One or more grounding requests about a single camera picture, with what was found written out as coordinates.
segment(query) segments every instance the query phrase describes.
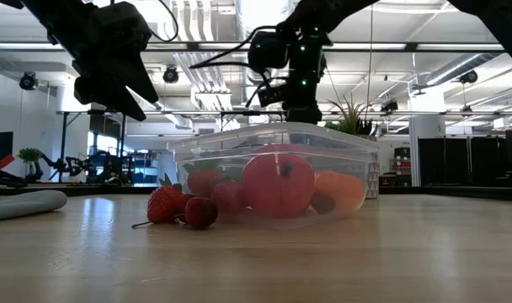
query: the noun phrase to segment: clear plastic container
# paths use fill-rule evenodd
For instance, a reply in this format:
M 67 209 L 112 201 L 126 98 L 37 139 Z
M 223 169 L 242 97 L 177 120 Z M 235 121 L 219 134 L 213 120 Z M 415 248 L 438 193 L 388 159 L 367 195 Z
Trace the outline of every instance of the clear plastic container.
M 353 215 L 377 144 L 303 123 L 275 123 L 168 143 L 185 193 L 221 221 L 300 227 Z

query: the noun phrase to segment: plastic fruit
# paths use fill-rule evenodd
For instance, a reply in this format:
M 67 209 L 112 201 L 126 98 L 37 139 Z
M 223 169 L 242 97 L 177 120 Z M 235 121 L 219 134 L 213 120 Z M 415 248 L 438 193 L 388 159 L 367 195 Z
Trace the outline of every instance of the plastic fruit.
M 222 178 L 221 173 L 215 168 L 198 169 L 189 172 L 187 184 L 192 194 L 203 198 L 210 198 L 213 186 Z
M 216 205 L 210 199 L 196 197 L 185 208 L 185 222 L 193 229 L 205 229 L 215 223 L 218 216 Z
M 339 210 L 356 211 L 365 200 L 364 182 L 352 175 L 335 172 L 316 173 L 316 191 L 333 198 Z
M 238 214 L 245 208 L 241 185 L 235 181 L 227 180 L 216 185 L 211 194 L 211 201 L 215 203 L 219 212 L 225 214 Z
M 314 171 L 307 160 L 296 155 L 257 156 L 243 169 L 241 186 L 245 203 L 256 213 L 295 216 L 310 205 Z
M 329 214 L 337 207 L 337 203 L 333 197 L 319 190 L 314 192 L 310 205 L 319 215 Z
M 147 202 L 147 222 L 135 224 L 132 227 L 135 228 L 150 223 L 172 223 L 174 221 L 173 217 L 178 214 L 176 200 L 182 195 L 177 189 L 169 185 L 153 190 Z

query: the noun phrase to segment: green plant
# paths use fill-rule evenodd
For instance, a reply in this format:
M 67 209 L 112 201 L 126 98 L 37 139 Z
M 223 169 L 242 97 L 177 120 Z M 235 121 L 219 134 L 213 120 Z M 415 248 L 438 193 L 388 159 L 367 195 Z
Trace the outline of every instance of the green plant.
M 338 124 L 328 122 L 325 127 L 350 135 L 373 136 L 377 132 L 377 127 L 373 127 L 373 120 L 362 119 L 362 115 L 368 111 L 368 107 L 364 104 L 355 105 L 353 100 L 348 101 L 346 97 L 344 97 L 344 100 L 346 101 L 346 109 L 342 104 L 328 100 L 329 103 L 340 109 L 344 120 L 339 121 Z
M 39 161 L 39 159 L 42 157 L 42 152 L 40 152 L 36 148 L 23 148 L 19 151 L 19 154 L 17 157 L 22 159 L 24 163 L 29 164 L 33 162 Z

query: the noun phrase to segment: white pillar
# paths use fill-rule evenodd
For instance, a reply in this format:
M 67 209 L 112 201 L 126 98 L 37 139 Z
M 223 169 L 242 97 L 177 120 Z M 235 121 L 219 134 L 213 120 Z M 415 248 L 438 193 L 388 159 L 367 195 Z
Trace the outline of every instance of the white pillar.
M 439 87 L 424 90 L 424 95 L 410 96 L 410 110 L 418 112 L 444 112 L 445 98 Z M 419 139 L 441 138 L 445 135 L 445 116 L 417 116 L 409 119 L 411 141 L 411 174 L 413 186 L 421 186 Z

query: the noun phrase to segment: black cable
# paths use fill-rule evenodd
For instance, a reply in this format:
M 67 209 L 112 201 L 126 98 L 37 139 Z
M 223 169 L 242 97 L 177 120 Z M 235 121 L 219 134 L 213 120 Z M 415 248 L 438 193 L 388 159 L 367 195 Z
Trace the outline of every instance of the black cable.
M 256 94 L 258 93 L 258 91 L 260 89 L 262 89 L 263 86 L 267 86 L 268 88 L 270 88 L 270 83 L 271 81 L 273 80 L 288 80 L 288 77 L 271 77 L 267 82 L 264 81 L 262 83 L 260 83 L 258 85 L 258 87 L 254 90 L 254 93 L 253 95 L 250 97 L 250 99 L 247 101 L 247 104 L 245 104 L 245 108 L 249 108 L 250 107 L 250 104 L 253 102 L 254 98 L 256 97 Z
M 247 44 L 247 43 L 248 43 L 248 42 L 249 42 L 249 41 L 250 41 L 250 40 L 251 40 L 251 39 L 256 35 L 256 33 L 257 33 L 258 31 L 263 30 L 263 29 L 276 29 L 276 26 L 271 26 L 271 25 L 259 26 L 259 27 L 257 27 L 256 29 L 254 29 L 254 30 L 253 30 L 253 32 L 252 32 L 252 33 L 250 33 L 250 35 L 248 36 L 248 38 L 247 38 L 245 41 L 241 42 L 238 46 L 236 46 L 236 47 L 234 47 L 234 48 L 232 48 L 232 49 L 230 49 L 230 50 L 224 51 L 224 52 L 222 52 L 221 54 L 216 55 L 216 56 L 214 56 L 214 57 L 212 57 L 212 58 L 210 58 L 210 59 L 207 59 L 207 60 L 205 60 L 205 61 L 203 61 L 203 62 L 200 62 L 200 63 L 198 63 L 198 64 L 194 64 L 194 65 L 193 65 L 193 66 L 191 66 L 190 68 L 191 68 L 191 69 L 196 69 L 196 68 L 207 67 L 207 64 L 209 64 L 209 63 L 211 63 L 211 62 L 213 62 L 213 61 L 215 61 L 215 60 L 217 60 L 217 59 L 220 59 L 220 58 L 222 58 L 223 56 L 230 55 L 230 54 L 232 54 L 234 51 L 238 51 L 238 50 L 240 50 L 242 47 L 244 47 L 244 46 L 245 46 L 245 45 L 246 45 L 246 44 Z
M 166 10 L 168 10 L 168 13 L 170 13 L 170 16 L 172 16 L 173 23 L 175 24 L 175 34 L 173 34 L 173 37 L 172 37 L 172 38 L 170 38 L 170 39 L 168 39 L 168 40 L 165 40 L 165 39 L 163 39 L 163 38 L 159 37 L 159 35 L 157 35 L 157 33 L 155 33 L 155 32 L 153 31 L 153 29 L 149 29 L 149 30 L 152 32 L 152 35 L 153 35 L 155 38 L 157 38 L 157 39 L 161 40 L 161 41 L 162 41 L 162 42 L 164 42 L 164 43 L 170 43 L 170 42 L 172 42 L 172 41 L 176 40 L 176 38 L 178 38 L 178 34 L 179 34 L 179 24 L 178 24 L 178 20 L 173 16 L 172 10 L 168 7 L 168 5 L 164 4 L 164 2 L 163 2 L 162 0 L 158 0 L 158 1 L 159 1 L 159 2 L 164 6 L 164 8 L 166 8 Z
M 211 66 L 242 66 L 242 67 L 251 68 L 248 63 L 236 62 L 236 61 L 208 62 L 206 64 L 204 64 L 204 62 L 202 62 L 202 63 L 199 63 L 199 65 L 200 64 L 203 64 L 203 65 L 195 67 L 195 68 L 204 68 L 204 67 L 211 67 Z M 264 83 L 269 82 L 268 78 L 262 72 L 259 72 L 259 75 L 264 79 Z

